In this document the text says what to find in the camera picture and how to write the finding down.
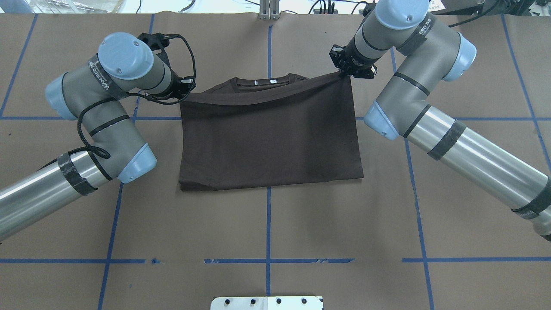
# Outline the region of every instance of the metal arm tube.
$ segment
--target metal arm tube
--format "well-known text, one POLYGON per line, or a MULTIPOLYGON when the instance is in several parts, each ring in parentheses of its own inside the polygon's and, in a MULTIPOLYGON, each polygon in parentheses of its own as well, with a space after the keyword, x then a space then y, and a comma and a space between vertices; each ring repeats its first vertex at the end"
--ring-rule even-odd
MULTIPOLYGON (((98 52, 100 61, 90 61, 65 73, 46 88, 50 105, 66 119, 75 119, 92 104, 119 93, 140 88, 151 94, 168 89, 172 74, 145 43, 125 33, 106 37, 98 52), (114 84, 109 84, 109 77, 114 84)), ((0 240, 4 240, 66 204, 92 193, 113 177, 127 183, 151 170, 156 159, 118 100, 90 109, 83 125, 94 146, 110 158, 89 152, 65 154, 58 161, 0 190, 0 240)))
MULTIPOLYGON (((88 152, 72 154, 71 160, 80 176, 93 187, 108 182, 88 152)), ((0 190, 0 241, 80 197, 82 195, 67 181, 57 162, 0 190)))
MULTIPOLYGON (((435 107, 431 107, 415 125, 407 139, 427 153, 431 153, 457 121, 435 107)), ((548 177, 521 161, 483 136, 465 127, 455 143, 444 146, 446 152, 439 161, 471 180, 489 194, 519 210, 532 204, 547 189, 548 177)), ((530 210, 518 212, 530 220, 534 230, 550 240, 551 207, 539 206, 534 214, 530 210)))

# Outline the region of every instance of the black tape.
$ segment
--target black tape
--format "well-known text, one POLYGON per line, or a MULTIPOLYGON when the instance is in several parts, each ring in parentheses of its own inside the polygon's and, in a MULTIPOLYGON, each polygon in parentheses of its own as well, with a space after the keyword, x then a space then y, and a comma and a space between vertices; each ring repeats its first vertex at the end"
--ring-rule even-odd
POLYGON ((408 77, 407 75, 405 75, 403 73, 400 73, 400 72, 396 72, 396 73, 394 73, 394 76, 399 77, 402 80, 411 83, 411 85, 419 88, 419 90, 421 90, 423 93, 425 93, 425 95, 427 95, 427 96, 430 95, 430 91, 426 87, 424 87, 421 83, 417 82, 416 80, 408 77))
POLYGON ((527 220, 538 217, 539 214, 551 205, 551 180, 547 177, 547 183, 542 191, 526 206, 518 209, 511 209, 514 213, 527 220))
POLYGON ((412 132, 412 130, 415 128, 415 126, 417 126, 419 121, 423 118, 423 116, 425 116, 426 112, 430 109, 430 107, 431 107, 431 105, 427 104, 425 106, 425 108, 423 109, 423 111, 421 111, 421 113, 419 113, 419 115, 417 115, 417 118, 413 121, 413 123, 408 128, 408 130, 406 130, 406 132, 404 132, 404 135, 403 135, 404 138, 407 138, 409 136, 409 134, 412 132))
POLYGON ((444 137, 440 139, 440 142, 438 142, 427 154, 434 160, 439 161, 450 148, 455 145, 457 140, 459 140, 465 128, 467 128, 465 124, 455 120, 450 129, 444 134, 444 137))
POLYGON ((115 100, 121 100, 128 97, 128 94, 122 90, 111 76, 103 69, 98 55, 94 55, 92 58, 88 59, 88 68, 92 75, 96 78, 97 82, 100 83, 101 87, 108 92, 111 97, 115 100))
POLYGON ((436 17, 428 13, 425 16, 425 19, 417 25, 417 28, 413 31, 409 38, 402 45, 397 47, 396 50, 404 56, 408 56, 413 53, 421 46, 421 44, 425 43, 426 35, 430 32, 435 23, 436 17))
POLYGON ((382 50, 382 49, 378 49, 376 47, 374 47, 373 45, 371 45, 371 43, 369 43, 369 41, 365 38, 365 34, 364 34, 364 31, 363 29, 361 30, 361 37, 364 38, 364 42, 372 49, 376 50, 376 51, 381 51, 381 52, 384 52, 386 50, 382 50))
POLYGON ((67 180, 79 194, 86 196, 97 190, 97 188, 93 187, 86 179, 80 176, 69 153, 61 154, 57 158, 57 165, 65 177, 65 180, 67 180))
POLYGON ((118 123, 122 120, 126 120, 126 119, 129 119, 129 118, 130 118, 130 116, 128 116, 128 115, 122 115, 122 116, 119 116, 119 117, 117 117, 115 119, 112 119, 108 122, 105 122, 105 123, 99 125, 98 127, 94 128, 92 131, 90 131, 89 132, 90 137, 94 136, 96 133, 102 131, 103 129, 106 129, 107 127, 109 127, 111 125, 114 125, 114 124, 116 124, 116 123, 118 123))
POLYGON ((98 162, 98 159, 96 158, 96 155, 94 153, 92 153, 91 151, 88 151, 88 155, 90 155, 90 158, 92 159, 92 161, 94 162, 94 164, 96 165, 96 167, 98 168, 98 170, 101 172, 101 174, 109 181, 111 181, 113 178, 109 175, 109 173, 107 173, 107 171, 105 171, 105 169, 103 168, 103 166, 100 164, 100 162, 98 162))

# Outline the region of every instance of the metal bracket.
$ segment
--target metal bracket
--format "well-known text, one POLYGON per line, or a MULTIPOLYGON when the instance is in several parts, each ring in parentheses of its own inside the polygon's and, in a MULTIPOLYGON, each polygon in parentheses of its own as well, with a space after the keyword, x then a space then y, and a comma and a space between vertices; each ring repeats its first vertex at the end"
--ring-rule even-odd
POLYGON ((260 19, 279 19, 279 0, 260 0, 260 19))
POLYGON ((210 310, 323 310, 323 297, 217 297, 210 310))

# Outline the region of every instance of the light blue joint cap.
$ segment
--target light blue joint cap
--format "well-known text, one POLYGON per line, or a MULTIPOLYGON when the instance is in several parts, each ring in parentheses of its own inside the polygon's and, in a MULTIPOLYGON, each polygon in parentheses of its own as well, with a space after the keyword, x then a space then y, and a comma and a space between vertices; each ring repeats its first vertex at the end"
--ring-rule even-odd
POLYGON ((129 33, 112 33, 98 48, 98 59, 107 73, 119 79, 137 79, 153 67, 153 52, 129 33))
POLYGON ((364 116, 364 123, 389 140, 398 137, 398 131, 382 111, 377 101, 373 102, 368 113, 364 116))
POLYGON ((77 119, 77 117, 69 111, 65 98, 63 97, 63 77, 65 74, 66 73, 60 75, 48 84, 44 90, 44 95, 46 96, 46 100, 48 100, 48 103, 52 109, 56 110, 62 118, 72 121, 77 119))
POLYGON ((118 175, 119 179, 123 183, 130 183, 142 175, 151 171, 157 165, 157 159, 149 145, 146 143, 142 148, 134 155, 134 157, 128 162, 126 167, 118 175))
POLYGON ((404 30, 419 25, 428 11, 427 0, 380 0, 375 17, 387 28, 404 30))
POLYGON ((477 48, 469 40, 465 39, 462 34, 459 33, 459 37, 461 38, 459 52, 450 72, 443 78, 443 80, 448 82, 462 76, 463 72, 472 65, 474 58, 477 57, 477 48))

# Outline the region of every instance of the white label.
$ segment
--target white label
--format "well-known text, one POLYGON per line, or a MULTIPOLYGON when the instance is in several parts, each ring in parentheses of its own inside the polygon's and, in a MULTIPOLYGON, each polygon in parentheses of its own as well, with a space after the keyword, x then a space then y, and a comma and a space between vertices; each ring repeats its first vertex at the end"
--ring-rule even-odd
POLYGON ((429 2, 429 12, 435 12, 440 10, 445 10, 446 7, 442 4, 440 0, 430 0, 429 2))

